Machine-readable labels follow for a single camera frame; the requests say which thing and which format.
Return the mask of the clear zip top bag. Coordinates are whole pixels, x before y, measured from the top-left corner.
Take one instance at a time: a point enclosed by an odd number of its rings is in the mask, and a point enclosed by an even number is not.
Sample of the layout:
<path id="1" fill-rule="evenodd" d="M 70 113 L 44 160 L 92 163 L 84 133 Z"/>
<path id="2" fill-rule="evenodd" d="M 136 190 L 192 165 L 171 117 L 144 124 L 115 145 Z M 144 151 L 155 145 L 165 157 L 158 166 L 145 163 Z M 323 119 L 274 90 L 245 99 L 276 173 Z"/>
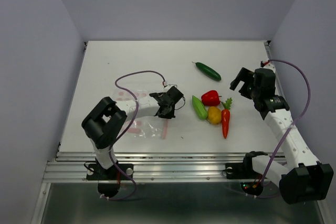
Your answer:
<path id="1" fill-rule="evenodd" d="M 148 98 L 150 93 L 156 92 L 155 90 L 131 90 L 139 99 Z M 119 101 L 134 100 L 133 97 L 126 91 L 114 89 L 112 99 Z M 136 118 L 130 128 L 124 134 L 127 137 L 141 137 L 141 138 L 157 138 L 166 139 L 167 134 L 166 119 L 161 119 L 153 116 L 146 116 Z"/>

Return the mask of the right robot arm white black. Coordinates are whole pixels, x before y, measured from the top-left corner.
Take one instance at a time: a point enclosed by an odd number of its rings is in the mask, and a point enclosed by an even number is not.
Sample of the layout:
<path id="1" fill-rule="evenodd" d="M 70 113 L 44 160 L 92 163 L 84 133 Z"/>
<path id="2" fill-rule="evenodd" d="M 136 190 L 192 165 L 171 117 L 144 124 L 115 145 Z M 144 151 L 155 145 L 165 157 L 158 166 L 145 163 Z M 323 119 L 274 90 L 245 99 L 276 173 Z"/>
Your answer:
<path id="1" fill-rule="evenodd" d="M 324 200 L 334 171 L 330 164 L 321 163 L 303 140 L 288 103 L 275 94 L 275 81 L 276 75 L 271 69 L 241 68 L 230 89 L 235 90 L 240 82 L 243 83 L 239 93 L 253 100 L 255 109 L 278 140 L 276 150 L 283 151 L 287 163 L 281 165 L 273 155 L 252 151 L 241 163 L 226 164 L 227 178 L 252 179 L 261 175 L 261 179 L 268 179 L 279 188 L 288 204 Z"/>

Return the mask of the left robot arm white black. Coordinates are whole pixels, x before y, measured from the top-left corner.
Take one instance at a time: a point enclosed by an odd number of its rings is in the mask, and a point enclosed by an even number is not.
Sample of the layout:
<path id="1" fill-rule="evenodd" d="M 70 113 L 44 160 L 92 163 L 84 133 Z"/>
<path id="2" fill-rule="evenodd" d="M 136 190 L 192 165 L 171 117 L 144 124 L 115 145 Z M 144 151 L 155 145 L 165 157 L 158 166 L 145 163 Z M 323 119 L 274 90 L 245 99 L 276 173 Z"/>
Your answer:
<path id="1" fill-rule="evenodd" d="M 163 92 L 150 93 L 138 100 L 114 101 L 105 97 L 85 117 L 81 127 L 90 139 L 99 173 L 106 179 L 117 172 L 113 145 L 119 140 L 124 123 L 132 123 L 137 118 L 157 116 L 162 119 L 175 117 L 175 106 L 184 99 L 184 94 L 176 86 L 168 86 Z"/>

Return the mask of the red toy bell pepper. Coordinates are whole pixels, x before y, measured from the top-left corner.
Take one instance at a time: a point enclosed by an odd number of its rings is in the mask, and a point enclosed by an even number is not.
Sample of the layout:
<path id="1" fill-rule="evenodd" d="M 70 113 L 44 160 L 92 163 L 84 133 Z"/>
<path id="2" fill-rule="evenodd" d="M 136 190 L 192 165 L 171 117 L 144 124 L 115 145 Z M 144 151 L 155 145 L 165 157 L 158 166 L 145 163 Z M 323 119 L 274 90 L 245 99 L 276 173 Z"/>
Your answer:
<path id="1" fill-rule="evenodd" d="M 201 96 L 201 102 L 205 106 L 218 106 L 221 103 L 220 96 L 216 90 L 210 90 L 204 93 Z"/>

